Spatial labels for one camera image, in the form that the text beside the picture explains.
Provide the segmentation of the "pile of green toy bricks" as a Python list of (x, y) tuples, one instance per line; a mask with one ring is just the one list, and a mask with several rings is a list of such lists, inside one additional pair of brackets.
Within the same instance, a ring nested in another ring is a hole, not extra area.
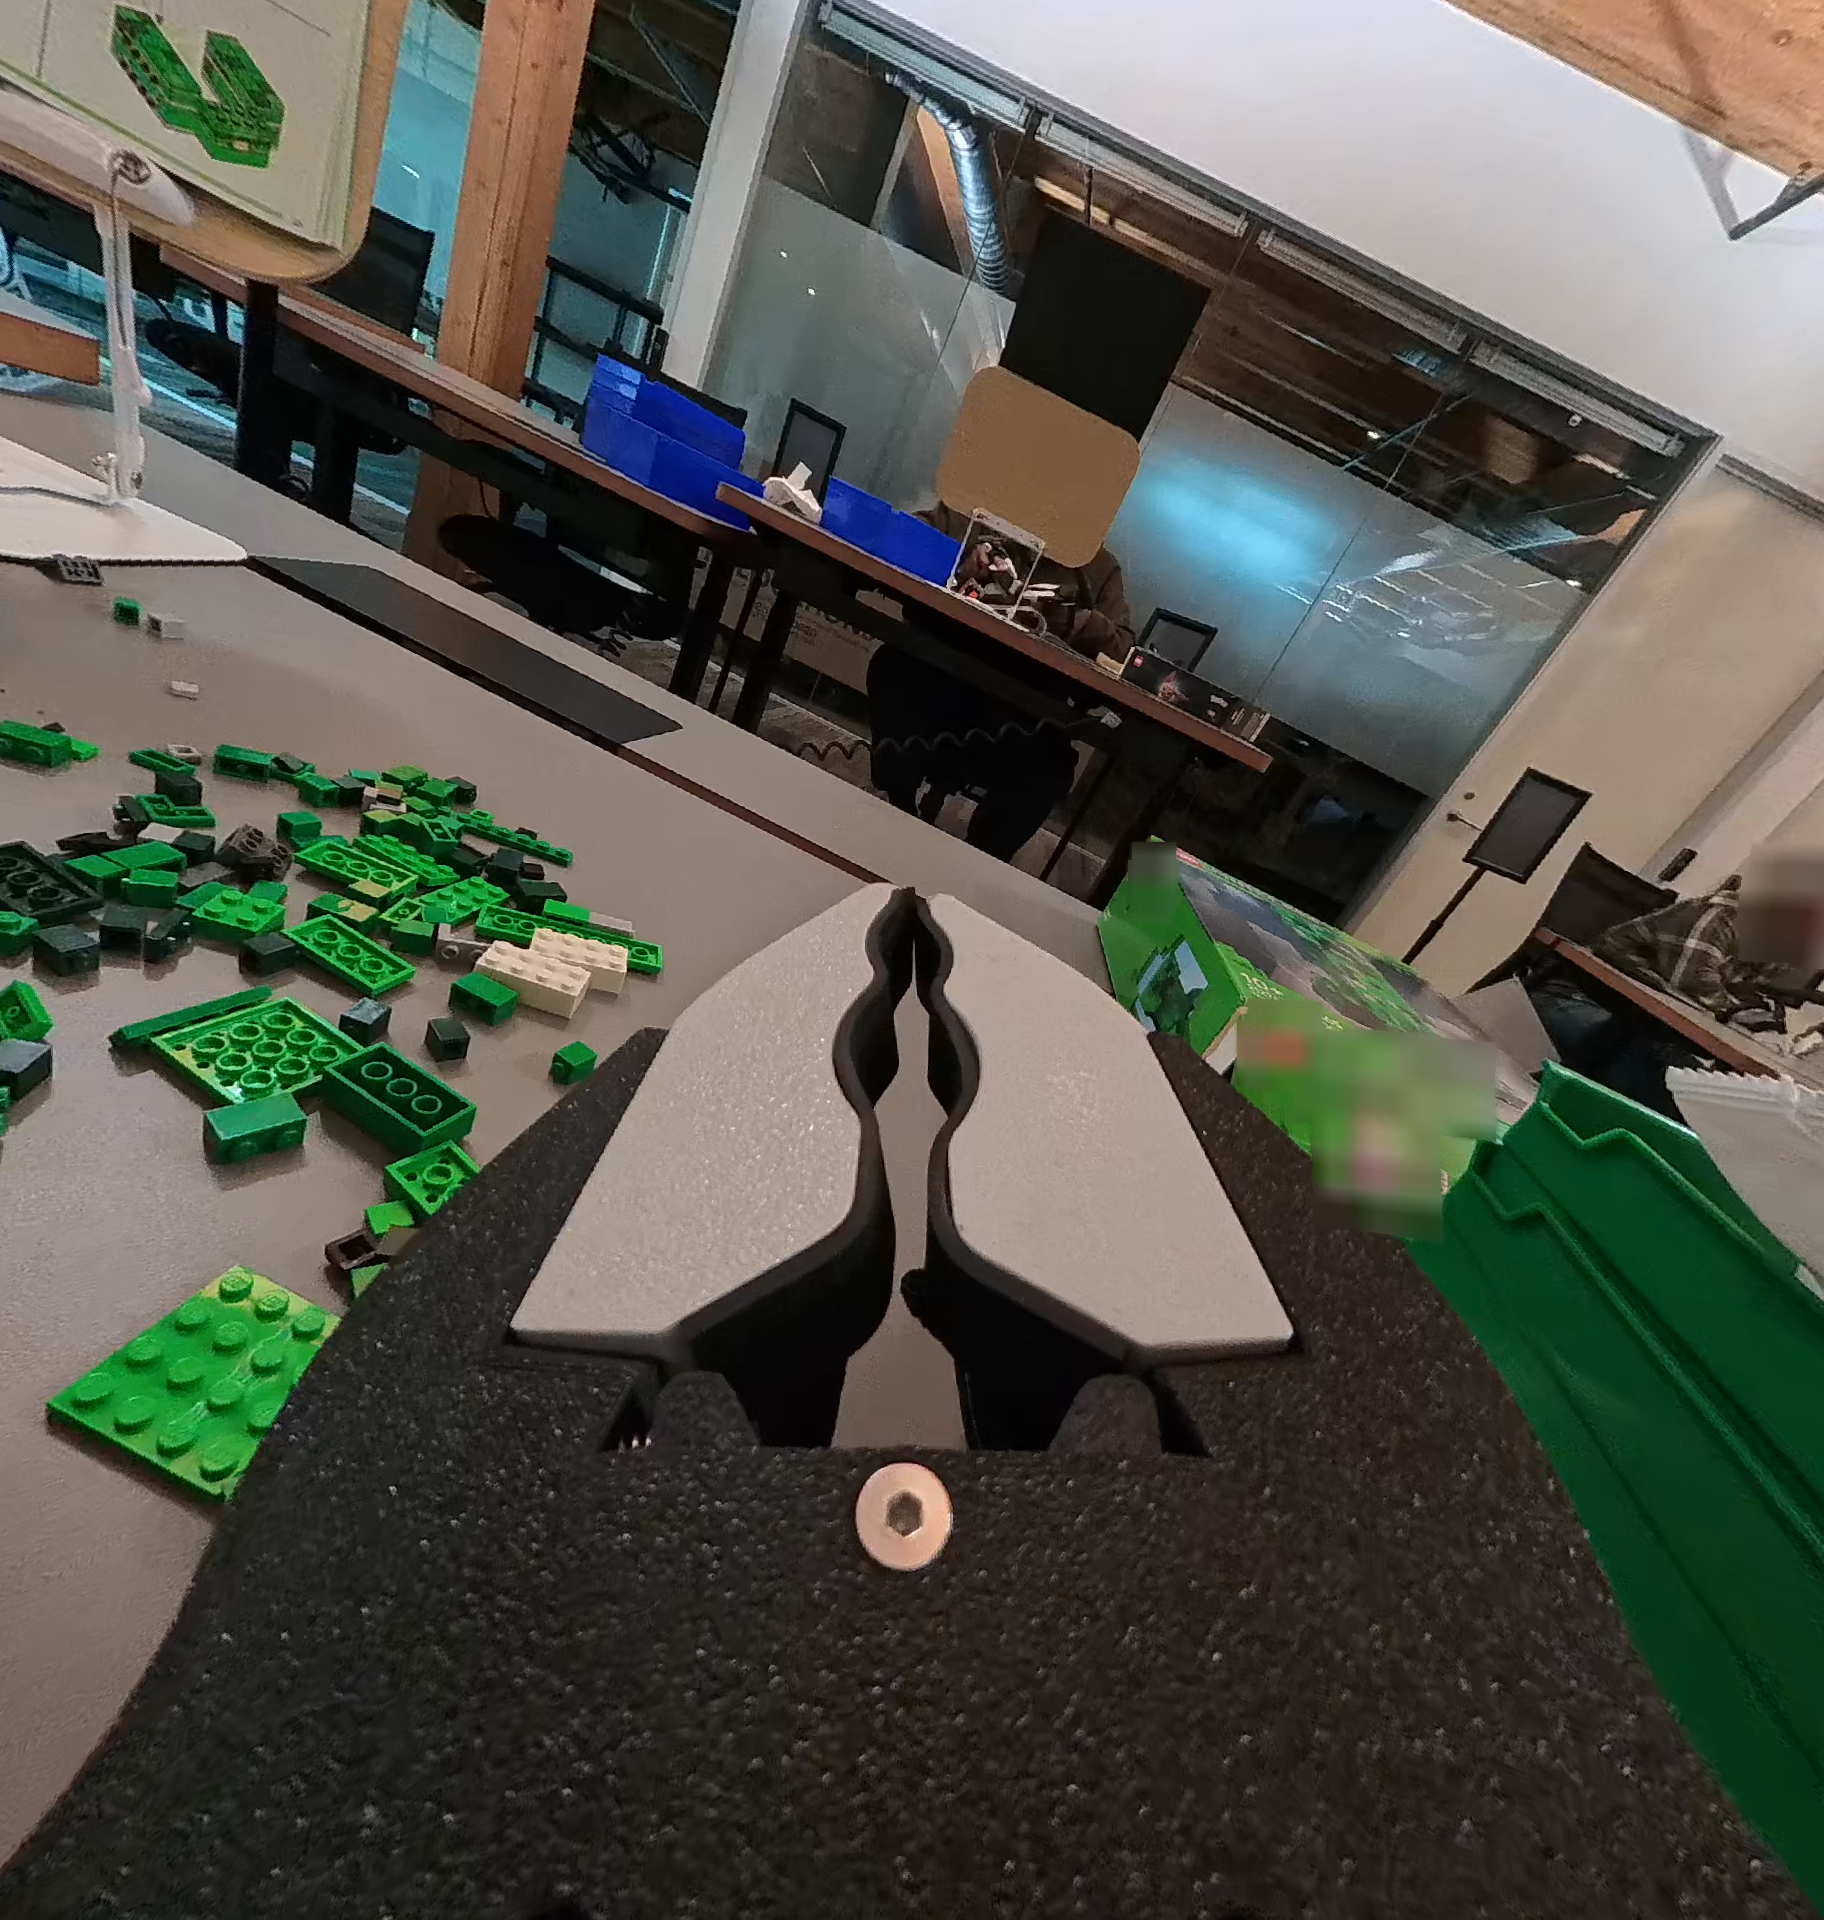
[[(0, 962), (87, 983), (107, 960), (149, 977), (195, 947), (234, 960), (240, 988), (128, 1020), (109, 1049), (202, 1103), (219, 1168), (298, 1158), (322, 1114), (382, 1148), (380, 1202), (322, 1255), (357, 1297), (479, 1174), (476, 1107), (444, 1068), (516, 1016), (569, 1025), (657, 980), (665, 949), (575, 900), (573, 850), (503, 822), (474, 780), (243, 741), (140, 746), (126, 766), (149, 783), (107, 827), (0, 837)], [(540, 926), (627, 942), (624, 989), (560, 1020), (474, 971)]]

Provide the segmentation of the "white paper bag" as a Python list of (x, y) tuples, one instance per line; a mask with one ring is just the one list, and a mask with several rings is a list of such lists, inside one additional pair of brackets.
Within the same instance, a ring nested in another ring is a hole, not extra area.
[(1824, 1092), (1788, 1077), (1668, 1068), (1684, 1124), (1824, 1297)]

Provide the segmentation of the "black office chair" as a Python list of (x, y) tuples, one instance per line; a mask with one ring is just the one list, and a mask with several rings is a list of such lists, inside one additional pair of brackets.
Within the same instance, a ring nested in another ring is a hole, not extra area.
[(1545, 903), (1538, 928), (1581, 945), (1611, 928), (1679, 900), (1675, 888), (1647, 880), (1585, 842)]
[(446, 515), (440, 547), (491, 591), (543, 628), (616, 657), (630, 638), (673, 641), (683, 611), (668, 599), (620, 588), (543, 536), (482, 514)]

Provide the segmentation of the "long wooden table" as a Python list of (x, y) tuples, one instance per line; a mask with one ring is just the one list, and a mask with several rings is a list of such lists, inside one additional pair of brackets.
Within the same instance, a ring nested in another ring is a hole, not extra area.
[(1694, 1051), (1718, 1062), (1731, 1072), (1777, 1077), (1824, 1092), (1824, 1079), (1815, 1077), (1800, 1062), (1794, 1062), (1783, 1051), (1772, 1051), (1734, 1025), (1714, 1020), (1688, 1002), (1616, 969), (1591, 947), (1556, 933), (1545, 923), (1535, 926), (1527, 933), (1527, 945), (1535, 947), (1542, 958), (1577, 969), (1591, 985), (1604, 989), (1626, 1007), (1637, 1007), (1641, 1016), (1668, 1028), (1671, 1034), (1692, 1045)]

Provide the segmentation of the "green toy set box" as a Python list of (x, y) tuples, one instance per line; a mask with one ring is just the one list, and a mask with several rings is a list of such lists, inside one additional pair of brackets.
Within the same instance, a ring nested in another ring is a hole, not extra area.
[(1260, 1002), (1305, 1003), (1328, 1028), (1500, 1044), (1402, 960), (1164, 837), (1129, 852), (1098, 940), (1119, 1003), (1219, 1069), (1233, 1065), (1236, 1021)]

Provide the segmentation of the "grey desk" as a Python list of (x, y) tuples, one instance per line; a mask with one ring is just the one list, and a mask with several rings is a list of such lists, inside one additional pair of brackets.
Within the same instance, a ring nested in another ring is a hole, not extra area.
[[(717, 977), (858, 886), (955, 893), (1101, 974), (1092, 905), (893, 813), (816, 763), (692, 714), (492, 604), (158, 431), (146, 496), (257, 555), (364, 563), (670, 712), (683, 730), (608, 752), (469, 684), (249, 565), (126, 567), (107, 588), (0, 567), (0, 715), (100, 747), (70, 772), (0, 761), (0, 842), (109, 823), (138, 789), (128, 753), (186, 741), (345, 769), (413, 761), (469, 778), (510, 826), (576, 852), (566, 886), (665, 949), (659, 977), (593, 998), (573, 1035), (601, 1054), (668, 1028)], [(184, 620), (158, 640), (116, 595)], [(195, 701), (171, 680), (199, 682)], [(329, 1308), (324, 1244), (364, 1221), (380, 1149), (318, 1116), (300, 1155), (217, 1165), (202, 1103), (109, 1048), (122, 1021), (238, 989), (195, 947), (165, 975), (109, 958), (39, 981), (54, 1073), (0, 1144), (0, 1868), (118, 1720), (180, 1612), (219, 1509), (48, 1424), (46, 1397), (245, 1263)]]

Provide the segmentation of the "wooden post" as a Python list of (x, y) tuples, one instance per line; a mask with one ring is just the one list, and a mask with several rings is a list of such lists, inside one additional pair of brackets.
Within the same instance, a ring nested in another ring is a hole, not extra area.
[(549, 280), (594, 1), (491, 1), (437, 359), (516, 401)]

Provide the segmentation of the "black sign stand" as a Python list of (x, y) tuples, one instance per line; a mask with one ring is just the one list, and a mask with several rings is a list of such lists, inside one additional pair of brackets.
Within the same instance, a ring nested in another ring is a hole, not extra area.
[(1421, 962), (1481, 880), (1529, 883), (1591, 799), (1592, 792), (1585, 786), (1524, 769), (1462, 853), (1464, 880), (1405, 949), (1405, 966), (1415, 967)]

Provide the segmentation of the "green plastic bin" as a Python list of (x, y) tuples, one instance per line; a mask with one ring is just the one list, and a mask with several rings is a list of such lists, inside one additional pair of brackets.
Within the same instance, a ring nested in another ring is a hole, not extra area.
[(1692, 1132), (1548, 1065), (1408, 1244), (1645, 1662), (1824, 1915), (1824, 1301)]

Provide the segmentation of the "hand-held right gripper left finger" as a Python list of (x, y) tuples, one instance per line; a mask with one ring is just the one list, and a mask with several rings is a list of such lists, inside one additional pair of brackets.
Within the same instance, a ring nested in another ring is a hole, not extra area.
[(916, 893), (884, 881), (754, 951), (665, 1032), (510, 1315), (510, 1344), (715, 1373), (764, 1443), (831, 1443), (897, 1287), (879, 1098)]

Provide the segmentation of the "blue plastic bin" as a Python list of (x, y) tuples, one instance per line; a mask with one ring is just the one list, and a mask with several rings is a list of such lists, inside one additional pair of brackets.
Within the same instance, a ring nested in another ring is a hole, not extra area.
[(827, 479), (822, 529), (883, 563), (940, 588), (948, 586), (960, 554), (958, 536), (948, 536), (929, 520), (895, 508), (889, 499), (840, 476)]
[(606, 468), (686, 510), (721, 518), (735, 529), (752, 526), (745, 512), (718, 493), (721, 488), (752, 491), (742, 465), (746, 430), (627, 357), (604, 352), (593, 363), (583, 447)]

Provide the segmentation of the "instruction booklet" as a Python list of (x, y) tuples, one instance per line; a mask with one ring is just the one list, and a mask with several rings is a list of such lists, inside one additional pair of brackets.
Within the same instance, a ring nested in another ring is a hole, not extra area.
[(0, 83), (338, 246), (370, 21), (367, 1), (0, 1)]

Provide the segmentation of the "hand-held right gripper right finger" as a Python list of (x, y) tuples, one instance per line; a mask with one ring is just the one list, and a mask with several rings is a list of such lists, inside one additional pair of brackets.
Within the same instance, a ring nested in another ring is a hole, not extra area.
[(940, 893), (916, 912), (929, 1084), (915, 1317), (972, 1448), (1048, 1448), (1103, 1378), (1273, 1358), (1294, 1324), (1147, 1029)]

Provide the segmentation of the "large bright green plate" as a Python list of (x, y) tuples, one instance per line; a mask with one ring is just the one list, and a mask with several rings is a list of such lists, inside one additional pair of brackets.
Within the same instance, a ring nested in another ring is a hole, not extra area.
[(46, 1415), (199, 1500), (228, 1502), (338, 1326), (331, 1308), (236, 1263), (53, 1394)]

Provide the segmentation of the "white toy brick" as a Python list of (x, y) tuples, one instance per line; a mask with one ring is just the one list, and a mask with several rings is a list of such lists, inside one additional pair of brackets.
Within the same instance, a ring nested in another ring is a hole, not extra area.
[(529, 949), (540, 962), (583, 975), (587, 989), (602, 996), (620, 996), (630, 975), (633, 951), (627, 940), (543, 923), (533, 932)]
[(535, 1007), (558, 1020), (573, 1020), (591, 992), (593, 967), (533, 945), (497, 940), (476, 958), (474, 971)]

